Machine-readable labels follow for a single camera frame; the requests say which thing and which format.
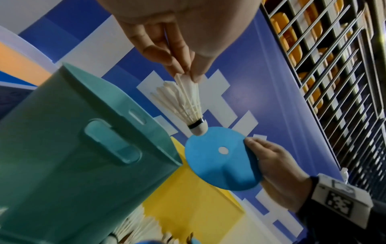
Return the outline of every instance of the black sleeve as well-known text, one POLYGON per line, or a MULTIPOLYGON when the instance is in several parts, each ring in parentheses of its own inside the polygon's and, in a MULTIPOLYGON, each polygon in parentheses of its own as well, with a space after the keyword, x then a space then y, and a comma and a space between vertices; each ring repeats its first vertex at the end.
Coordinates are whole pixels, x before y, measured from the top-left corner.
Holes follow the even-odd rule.
POLYGON ((366 229, 311 199, 318 177, 311 177, 313 188, 297 217, 308 229, 307 239, 319 243, 386 243, 386 205, 373 200, 366 229))

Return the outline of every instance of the white shuttlecock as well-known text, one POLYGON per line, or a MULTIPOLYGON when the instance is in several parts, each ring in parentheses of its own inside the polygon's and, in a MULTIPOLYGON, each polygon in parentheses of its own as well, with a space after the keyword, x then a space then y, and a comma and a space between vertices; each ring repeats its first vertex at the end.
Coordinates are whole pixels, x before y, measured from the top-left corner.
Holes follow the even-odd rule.
POLYGON ((185 74, 176 74, 174 79, 176 82, 165 81, 158 87, 153 98, 182 120, 193 135, 205 134, 208 123, 202 117, 198 84, 185 74))
POLYGON ((140 205, 101 244, 134 244, 143 240, 162 240, 162 230, 158 221, 145 217, 140 205))
POLYGON ((347 168, 342 168, 341 169, 341 176, 343 178, 343 181, 345 184, 349 181, 349 169, 347 168))

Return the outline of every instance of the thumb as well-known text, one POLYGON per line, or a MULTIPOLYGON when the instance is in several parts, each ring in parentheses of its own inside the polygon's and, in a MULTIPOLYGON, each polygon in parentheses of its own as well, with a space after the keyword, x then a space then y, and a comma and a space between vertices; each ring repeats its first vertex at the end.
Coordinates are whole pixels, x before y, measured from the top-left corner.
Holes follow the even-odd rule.
POLYGON ((195 54, 190 67, 190 75, 195 83, 200 82, 201 77, 208 71, 215 59, 216 57, 204 57, 198 53, 195 54))
POLYGON ((250 137, 245 138, 244 143, 260 159, 266 158, 268 154, 271 152, 271 150, 263 147, 260 143, 254 141, 250 137))

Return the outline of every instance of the wire shelf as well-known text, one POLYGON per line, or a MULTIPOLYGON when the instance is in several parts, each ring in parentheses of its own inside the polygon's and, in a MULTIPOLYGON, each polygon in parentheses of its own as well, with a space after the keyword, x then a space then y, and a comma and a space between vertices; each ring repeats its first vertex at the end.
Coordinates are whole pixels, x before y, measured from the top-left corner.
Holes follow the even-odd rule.
POLYGON ((367 4, 356 0, 267 0, 263 4, 337 164, 349 169, 350 184, 385 201, 384 106, 367 4))

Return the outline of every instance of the blue and white patterned backdrop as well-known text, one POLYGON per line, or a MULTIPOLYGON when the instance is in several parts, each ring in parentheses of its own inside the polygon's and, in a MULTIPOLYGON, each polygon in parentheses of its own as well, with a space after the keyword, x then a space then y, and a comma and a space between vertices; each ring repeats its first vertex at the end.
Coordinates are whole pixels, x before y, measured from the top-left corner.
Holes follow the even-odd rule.
MULTIPOLYGON (((0 25, 58 66, 69 62, 117 85, 182 144, 191 135, 186 125, 149 97, 172 77, 161 65, 143 58, 95 0, 2 0, 0 25)), ((209 126, 267 138, 286 148, 307 173, 340 178, 261 12, 214 62, 205 79, 199 89, 209 126)), ((260 185, 234 194, 282 243, 304 236, 294 216, 273 203, 260 185)))

